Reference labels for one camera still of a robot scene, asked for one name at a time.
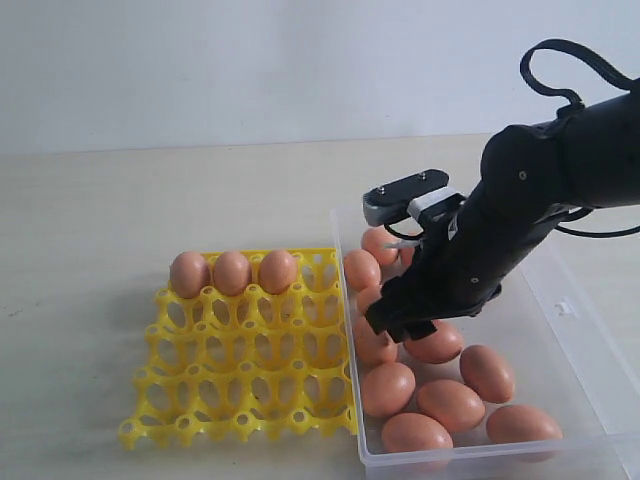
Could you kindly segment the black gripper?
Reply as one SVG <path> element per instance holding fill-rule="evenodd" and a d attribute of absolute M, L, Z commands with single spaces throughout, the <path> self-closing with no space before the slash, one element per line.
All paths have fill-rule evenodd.
<path fill-rule="evenodd" d="M 477 186 L 449 224 L 424 240 L 411 266 L 383 285 L 366 320 L 402 342 L 431 335 L 435 320 L 477 315 L 559 221 L 557 202 L 513 194 L 492 200 Z"/>

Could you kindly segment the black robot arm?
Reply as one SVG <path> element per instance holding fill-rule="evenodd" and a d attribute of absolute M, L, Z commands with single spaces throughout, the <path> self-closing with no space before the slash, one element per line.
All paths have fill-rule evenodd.
<path fill-rule="evenodd" d="M 412 263 L 384 283 L 365 316 L 397 342 L 431 335 L 438 320 L 475 316 L 502 280 L 575 208 L 639 201 L 639 84 L 554 121 L 511 125 L 486 144 L 469 195 L 426 170 L 363 197 L 368 224 L 422 227 Z"/>

